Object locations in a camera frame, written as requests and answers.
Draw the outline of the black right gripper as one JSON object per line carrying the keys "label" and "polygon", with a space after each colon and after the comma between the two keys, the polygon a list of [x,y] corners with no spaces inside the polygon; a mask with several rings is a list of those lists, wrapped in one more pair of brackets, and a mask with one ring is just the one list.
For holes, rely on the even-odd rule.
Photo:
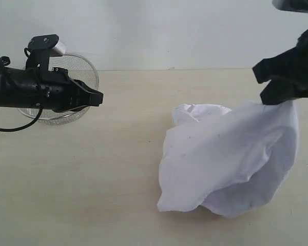
{"label": "black right gripper", "polygon": [[[260,93],[264,105],[308,98],[308,29],[294,48],[275,57],[264,58],[252,67],[257,83],[271,80]],[[292,79],[292,83],[277,79]]]}

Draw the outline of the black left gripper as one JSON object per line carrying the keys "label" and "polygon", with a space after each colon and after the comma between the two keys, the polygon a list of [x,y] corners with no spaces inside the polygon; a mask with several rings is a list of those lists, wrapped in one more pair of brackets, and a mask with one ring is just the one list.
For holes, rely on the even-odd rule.
{"label": "black left gripper", "polygon": [[40,82],[35,91],[28,93],[32,104],[28,108],[51,110],[53,112],[78,112],[90,106],[99,106],[103,102],[103,93],[87,86],[81,80],[74,80],[68,70],[54,67],[52,71],[36,71]]}

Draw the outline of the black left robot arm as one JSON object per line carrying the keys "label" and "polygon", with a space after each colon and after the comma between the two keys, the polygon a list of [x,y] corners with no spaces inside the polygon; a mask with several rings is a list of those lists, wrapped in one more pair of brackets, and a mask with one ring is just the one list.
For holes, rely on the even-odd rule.
{"label": "black left robot arm", "polygon": [[68,70],[54,68],[42,72],[0,67],[0,107],[43,107],[56,113],[80,111],[98,107],[104,94],[88,87],[83,81],[72,79]]}

